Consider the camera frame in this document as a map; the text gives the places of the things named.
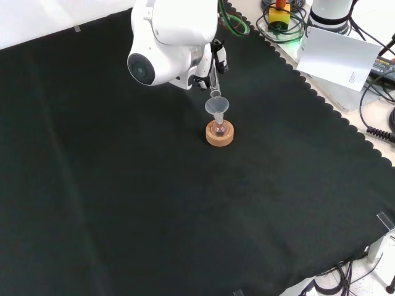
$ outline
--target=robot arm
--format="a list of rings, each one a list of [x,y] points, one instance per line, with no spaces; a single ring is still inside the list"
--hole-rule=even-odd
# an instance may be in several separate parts
[[[195,80],[208,88],[213,61],[218,72],[227,70],[225,48],[213,41],[217,23],[217,0],[137,0],[130,73],[145,85],[171,82],[190,89]]]

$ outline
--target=clear plastic funnel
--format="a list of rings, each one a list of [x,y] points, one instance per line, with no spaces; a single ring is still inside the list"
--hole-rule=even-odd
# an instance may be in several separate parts
[[[229,108],[229,101],[224,97],[212,97],[209,99],[205,108],[207,113],[214,116],[214,124],[211,126],[212,134],[220,137],[229,132],[227,123],[223,120],[223,114]]]

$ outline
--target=white paper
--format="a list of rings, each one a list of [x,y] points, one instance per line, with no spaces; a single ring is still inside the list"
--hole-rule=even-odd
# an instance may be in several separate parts
[[[381,47],[314,27],[297,70],[361,91]]]

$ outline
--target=white wall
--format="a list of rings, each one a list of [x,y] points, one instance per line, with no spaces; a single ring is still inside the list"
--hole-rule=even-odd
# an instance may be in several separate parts
[[[135,0],[0,0],[0,49],[133,7]]]

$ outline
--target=black cloth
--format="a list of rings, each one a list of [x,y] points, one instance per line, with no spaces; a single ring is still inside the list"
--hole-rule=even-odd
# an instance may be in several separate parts
[[[256,32],[217,38],[220,149],[207,91],[130,76],[130,11],[0,52],[1,295],[277,296],[386,232],[390,162]]]

